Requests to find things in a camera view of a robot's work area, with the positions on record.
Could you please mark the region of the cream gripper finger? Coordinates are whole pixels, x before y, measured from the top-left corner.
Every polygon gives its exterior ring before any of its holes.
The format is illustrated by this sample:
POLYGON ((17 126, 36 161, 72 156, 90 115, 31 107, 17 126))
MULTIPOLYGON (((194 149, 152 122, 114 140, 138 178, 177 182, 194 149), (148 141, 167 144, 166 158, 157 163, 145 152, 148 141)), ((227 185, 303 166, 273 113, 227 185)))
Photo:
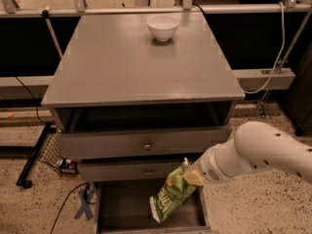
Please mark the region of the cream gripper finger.
POLYGON ((196 185, 196 186, 204 186, 205 178, 199 171, 186 171, 182 177, 188 184, 196 185))

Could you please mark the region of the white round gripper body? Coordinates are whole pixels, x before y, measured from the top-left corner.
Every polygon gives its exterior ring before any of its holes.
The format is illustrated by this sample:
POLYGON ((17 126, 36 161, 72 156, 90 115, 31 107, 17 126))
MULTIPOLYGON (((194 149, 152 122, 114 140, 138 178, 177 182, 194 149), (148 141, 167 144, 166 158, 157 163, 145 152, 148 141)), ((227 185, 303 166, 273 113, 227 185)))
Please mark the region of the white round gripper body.
POLYGON ((223 183, 230 179, 216 163, 216 146, 206 150, 198 160, 200 178, 204 182, 223 183))

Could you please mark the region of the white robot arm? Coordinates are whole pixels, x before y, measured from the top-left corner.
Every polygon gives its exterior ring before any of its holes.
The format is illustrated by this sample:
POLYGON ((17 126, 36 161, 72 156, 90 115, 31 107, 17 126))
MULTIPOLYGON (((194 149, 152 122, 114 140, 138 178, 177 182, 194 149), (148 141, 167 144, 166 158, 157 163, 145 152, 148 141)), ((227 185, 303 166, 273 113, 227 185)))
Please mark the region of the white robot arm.
POLYGON ((248 122, 233 138, 207 149, 182 176, 189 184, 204 186, 277 169, 312 183, 311 150, 311 146, 271 125, 248 122))

